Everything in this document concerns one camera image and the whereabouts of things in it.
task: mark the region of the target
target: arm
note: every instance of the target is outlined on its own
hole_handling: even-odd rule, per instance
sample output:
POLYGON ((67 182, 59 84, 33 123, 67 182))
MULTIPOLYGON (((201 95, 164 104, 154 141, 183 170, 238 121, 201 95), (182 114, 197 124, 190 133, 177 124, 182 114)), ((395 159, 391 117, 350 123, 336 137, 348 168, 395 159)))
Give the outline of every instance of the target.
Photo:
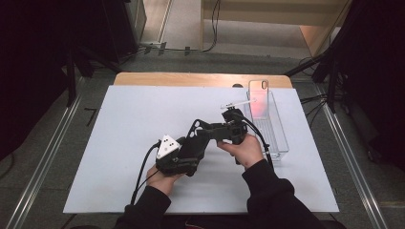
POLYGON ((220 141, 218 147, 231 153, 246 168, 243 178, 250 190, 247 211, 256 228, 324 228, 295 197, 292 184, 277 177, 255 136, 246 135, 240 145, 220 141))
POLYGON ((149 169, 147 186, 135 205, 127 205, 124 215, 118 218, 115 229, 160 228, 160 221, 170 206, 169 195, 174 182, 182 175, 165 177, 154 166, 149 169))

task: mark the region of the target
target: forearm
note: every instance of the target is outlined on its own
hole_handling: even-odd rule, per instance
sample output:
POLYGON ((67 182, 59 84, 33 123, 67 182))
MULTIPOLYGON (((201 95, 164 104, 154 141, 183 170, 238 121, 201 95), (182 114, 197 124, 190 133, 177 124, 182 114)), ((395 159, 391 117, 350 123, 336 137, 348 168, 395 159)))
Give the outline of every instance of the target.
POLYGON ((257 228, 323 228, 295 197, 292 184, 279 179, 265 160, 250 167, 243 176, 251 194, 247 210, 257 228))
POLYGON ((135 205, 127 205, 115 229, 160 228, 160 221, 170 206, 170 199, 160 190, 146 186, 135 205))

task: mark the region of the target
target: hand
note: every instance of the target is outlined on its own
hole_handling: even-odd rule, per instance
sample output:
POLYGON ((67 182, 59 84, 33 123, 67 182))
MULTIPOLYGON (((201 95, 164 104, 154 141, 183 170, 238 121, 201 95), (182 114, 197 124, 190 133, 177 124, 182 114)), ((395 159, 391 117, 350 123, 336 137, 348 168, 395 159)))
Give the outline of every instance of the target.
POLYGON ((262 148, 254 135, 246 134, 240 145, 218 141, 217 146, 235 156, 246 169, 264 159, 262 148))
POLYGON ((183 175, 174 175, 171 177, 167 177, 161 171, 158 171, 156 173, 157 170, 158 169, 156 168, 156 165, 148 170, 148 173, 146 173, 146 177, 150 178, 146 181, 146 184, 159 189, 161 192, 169 196, 172 192, 175 181, 183 175))

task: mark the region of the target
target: white tabletop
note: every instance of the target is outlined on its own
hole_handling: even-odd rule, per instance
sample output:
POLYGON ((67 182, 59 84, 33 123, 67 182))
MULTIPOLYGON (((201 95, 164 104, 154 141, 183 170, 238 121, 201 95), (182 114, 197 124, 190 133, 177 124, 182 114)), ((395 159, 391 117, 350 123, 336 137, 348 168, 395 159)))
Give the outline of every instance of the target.
MULTIPOLYGON (((274 163, 276 174, 291 181, 295 196, 312 212, 338 212, 297 93, 293 89, 272 92, 289 147, 282 161, 274 163)), ((64 213, 122 213, 143 158, 158 139, 185 136, 195 119, 224 122, 220 107, 245 100, 246 89, 110 86, 64 213)), ((143 178, 155 156, 156 152, 150 155, 143 178)), ((243 172, 212 140, 196 174, 176 182, 167 213, 246 213, 249 191, 243 172)))

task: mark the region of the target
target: person's left hand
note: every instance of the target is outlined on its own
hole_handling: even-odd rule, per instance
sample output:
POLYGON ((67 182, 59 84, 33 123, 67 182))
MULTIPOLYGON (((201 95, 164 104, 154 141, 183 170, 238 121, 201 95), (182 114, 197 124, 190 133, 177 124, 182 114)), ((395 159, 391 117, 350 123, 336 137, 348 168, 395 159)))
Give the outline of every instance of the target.
POLYGON ((155 175, 153 175, 157 170, 158 169, 156 168, 156 165, 148 170, 146 177, 150 178, 146 181, 146 184, 159 189, 161 192, 169 196, 172 192, 175 181, 183 175, 174 175, 171 177, 167 177, 161 171, 158 171, 155 175))

